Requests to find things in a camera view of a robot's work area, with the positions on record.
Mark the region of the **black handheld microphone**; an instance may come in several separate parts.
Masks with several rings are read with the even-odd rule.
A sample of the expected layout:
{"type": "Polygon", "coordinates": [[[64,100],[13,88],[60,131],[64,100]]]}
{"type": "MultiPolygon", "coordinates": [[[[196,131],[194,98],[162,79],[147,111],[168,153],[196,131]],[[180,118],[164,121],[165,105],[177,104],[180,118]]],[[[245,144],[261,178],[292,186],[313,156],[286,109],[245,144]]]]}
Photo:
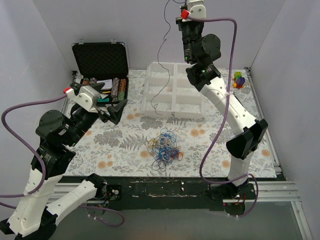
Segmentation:
{"type": "Polygon", "coordinates": [[[235,95],[230,92],[229,97],[229,107],[227,113],[227,122],[231,127],[238,126],[241,129],[244,127],[251,127],[256,122],[256,118],[250,114],[241,102],[235,97],[235,95]]]}

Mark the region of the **white plastic compartment tray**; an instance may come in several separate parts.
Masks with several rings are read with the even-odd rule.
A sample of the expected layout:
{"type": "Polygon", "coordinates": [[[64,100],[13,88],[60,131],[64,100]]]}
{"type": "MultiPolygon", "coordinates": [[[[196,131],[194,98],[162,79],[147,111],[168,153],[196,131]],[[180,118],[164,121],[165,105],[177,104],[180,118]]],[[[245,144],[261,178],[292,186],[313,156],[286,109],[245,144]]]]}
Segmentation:
{"type": "Polygon", "coordinates": [[[158,118],[202,119],[206,100],[190,84],[187,63],[152,62],[146,70],[140,111],[158,118]]]}

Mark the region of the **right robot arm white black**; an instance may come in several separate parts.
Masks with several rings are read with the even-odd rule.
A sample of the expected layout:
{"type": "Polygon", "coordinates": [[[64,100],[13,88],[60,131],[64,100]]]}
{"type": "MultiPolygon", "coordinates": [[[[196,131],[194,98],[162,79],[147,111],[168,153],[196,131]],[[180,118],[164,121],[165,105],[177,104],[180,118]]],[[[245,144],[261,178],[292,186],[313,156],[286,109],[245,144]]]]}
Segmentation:
{"type": "Polygon", "coordinates": [[[184,60],[191,64],[187,78],[199,93],[205,96],[223,115],[222,124],[228,124],[234,137],[226,142],[231,155],[230,169],[223,182],[209,181],[212,196],[216,199],[237,199],[244,194],[249,182],[249,165],[254,151],[267,130],[265,119],[250,114],[231,93],[214,61],[221,57],[221,41],[214,34],[202,35],[204,21],[176,20],[182,34],[184,60]]]}

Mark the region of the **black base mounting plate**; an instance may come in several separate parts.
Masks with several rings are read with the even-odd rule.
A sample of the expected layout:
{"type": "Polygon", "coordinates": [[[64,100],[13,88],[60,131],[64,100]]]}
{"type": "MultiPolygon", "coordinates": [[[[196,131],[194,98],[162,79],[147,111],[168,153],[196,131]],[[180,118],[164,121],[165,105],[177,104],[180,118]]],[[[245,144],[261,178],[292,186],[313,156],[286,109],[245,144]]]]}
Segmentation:
{"type": "Polygon", "coordinates": [[[194,177],[108,177],[106,196],[89,200],[113,210],[183,210],[207,209],[223,211],[228,201],[241,210],[255,199],[253,183],[240,193],[230,184],[211,185],[194,177]]]}

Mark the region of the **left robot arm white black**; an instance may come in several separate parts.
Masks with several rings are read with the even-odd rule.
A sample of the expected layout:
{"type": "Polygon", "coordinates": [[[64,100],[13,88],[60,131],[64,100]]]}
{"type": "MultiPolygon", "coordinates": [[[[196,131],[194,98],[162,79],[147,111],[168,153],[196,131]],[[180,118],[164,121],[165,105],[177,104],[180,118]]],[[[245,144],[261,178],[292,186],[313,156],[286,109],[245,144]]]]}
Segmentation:
{"type": "Polygon", "coordinates": [[[75,156],[72,151],[80,139],[100,120],[118,124],[126,100],[102,110],[97,102],[102,84],[83,85],[73,82],[63,97],[74,101],[70,116],[58,110],[45,112],[39,120],[36,134],[39,147],[33,149],[33,159],[24,192],[18,195],[19,203],[13,214],[1,221],[0,229],[18,240],[47,240],[59,223],[73,210],[83,207],[88,200],[106,201],[111,188],[106,180],[95,173],[60,199],[49,202],[57,183],[62,179],[75,156]]]}

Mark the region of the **colourful toy block figure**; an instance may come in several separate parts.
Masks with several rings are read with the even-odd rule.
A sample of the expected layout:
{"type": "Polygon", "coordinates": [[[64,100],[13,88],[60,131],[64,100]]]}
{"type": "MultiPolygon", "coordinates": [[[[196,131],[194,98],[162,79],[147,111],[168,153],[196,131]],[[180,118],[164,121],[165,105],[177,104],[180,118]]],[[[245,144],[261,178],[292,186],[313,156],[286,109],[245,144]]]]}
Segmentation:
{"type": "Polygon", "coordinates": [[[233,88],[241,89],[245,86],[245,78],[242,76],[242,73],[240,71],[236,71],[232,75],[233,80],[233,88]]]}

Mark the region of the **black poker chip case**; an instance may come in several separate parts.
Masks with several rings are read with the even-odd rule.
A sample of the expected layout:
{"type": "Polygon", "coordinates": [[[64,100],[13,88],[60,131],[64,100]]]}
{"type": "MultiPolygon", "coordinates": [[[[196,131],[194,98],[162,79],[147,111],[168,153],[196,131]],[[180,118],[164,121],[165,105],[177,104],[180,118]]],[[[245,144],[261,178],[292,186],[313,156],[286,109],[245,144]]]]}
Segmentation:
{"type": "Polygon", "coordinates": [[[129,67],[126,46],[123,42],[87,42],[72,45],[79,73],[87,79],[95,78],[97,82],[119,79],[117,91],[104,88],[105,93],[98,101],[99,107],[116,105],[128,98],[129,67]]]}

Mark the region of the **playing card deck box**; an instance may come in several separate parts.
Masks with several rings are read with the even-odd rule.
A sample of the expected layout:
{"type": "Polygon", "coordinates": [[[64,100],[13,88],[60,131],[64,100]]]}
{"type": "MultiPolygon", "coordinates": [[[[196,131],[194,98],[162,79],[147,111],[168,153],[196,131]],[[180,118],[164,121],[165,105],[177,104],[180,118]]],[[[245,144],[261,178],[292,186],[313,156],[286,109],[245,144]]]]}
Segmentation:
{"type": "Polygon", "coordinates": [[[105,80],[98,80],[98,84],[103,84],[101,90],[109,90],[113,86],[113,80],[112,79],[105,79],[105,80]]]}

